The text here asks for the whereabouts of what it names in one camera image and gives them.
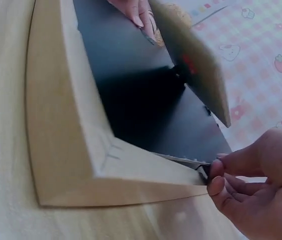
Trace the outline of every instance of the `wooden frame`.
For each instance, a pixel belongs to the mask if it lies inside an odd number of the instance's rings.
[[[72,1],[36,1],[26,114],[40,204],[114,206],[206,194],[195,170],[114,136],[77,25]]]

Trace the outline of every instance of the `finger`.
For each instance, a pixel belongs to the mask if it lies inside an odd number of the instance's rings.
[[[244,202],[249,197],[248,195],[242,194],[242,193],[238,192],[237,190],[235,190],[231,186],[231,184],[227,181],[227,179],[225,179],[225,188],[226,188],[227,192],[229,194],[231,194],[231,196],[240,203]]]
[[[211,169],[209,173],[210,179],[214,179],[216,176],[222,176],[225,174],[225,168],[223,166],[223,163],[216,159],[211,164]]]
[[[145,33],[148,35],[148,37],[155,40],[155,32],[154,32],[154,26],[152,25],[150,14],[149,14],[150,6],[146,0],[139,0],[139,6],[138,6],[138,13],[139,17],[144,25],[143,29]]]
[[[246,148],[234,151],[228,155],[218,154],[224,166],[224,171],[234,176],[264,177],[261,170],[258,152],[252,144]]]
[[[237,201],[227,191],[223,177],[215,177],[208,186],[207,192],[216,208],[234,224],[246,214],[243,203]]]
[[[235,176],[225,173],[224,177],[226,181],[232,186],[232,188],[240,193],[244,194],[245,196],[252,196],[256,192],[264,189],[268,186],[266,183],[259,183],[259,182],[245,182]]]
[[[127,0],[125,15],[140,28],[144,27],[139,15],[139,0]]]

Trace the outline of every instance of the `wooden surface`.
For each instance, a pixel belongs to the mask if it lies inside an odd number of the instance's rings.
[[[117,208],[40,208],[25,128],[33,0],[0,0],[0,240],[232,240],[208,196]]]

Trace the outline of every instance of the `hand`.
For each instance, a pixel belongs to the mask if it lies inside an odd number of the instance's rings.
[[[148,0],[108,0],[126,15],[135,25],[143,28],[145,33],[155,40],[155,22]]]
[[[207,187],[218,210],[250,240],[282,240],[282,131],[268,130],[247,148],[219,158]],[[267,180],[246,183],[235,176]]]

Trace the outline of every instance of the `fingernail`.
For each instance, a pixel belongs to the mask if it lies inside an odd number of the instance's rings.
[[[210,196],[219,194],[224,188],[222,177],[216,176],[212,179],[211,183],[207,186],[207,192]]]
[[[141,21],[141,19],[137,16],[134,16],[132,21],[134,22],[134,24],[138,25],[139,27],[143,28],[145,25],[143,24],[143,22]]]
[[[212,179],[211,183],[213,184],[215,181],[216,181],[216,178],[219,177],[219,176],[216,176]]]
[[[215,160],[213,160],[213,162],[211,163],[211,165],[214,165],[214,164],[216,164],[216,163],[218,163],[218,162],[221,162],[221,161],[220,161],[220,159],[217,157]]]
[[[228,155],[228,154],[225,154],[225,153],[218,153],[218,154],[216,155],[216,159],[223,159],[226,155]]]

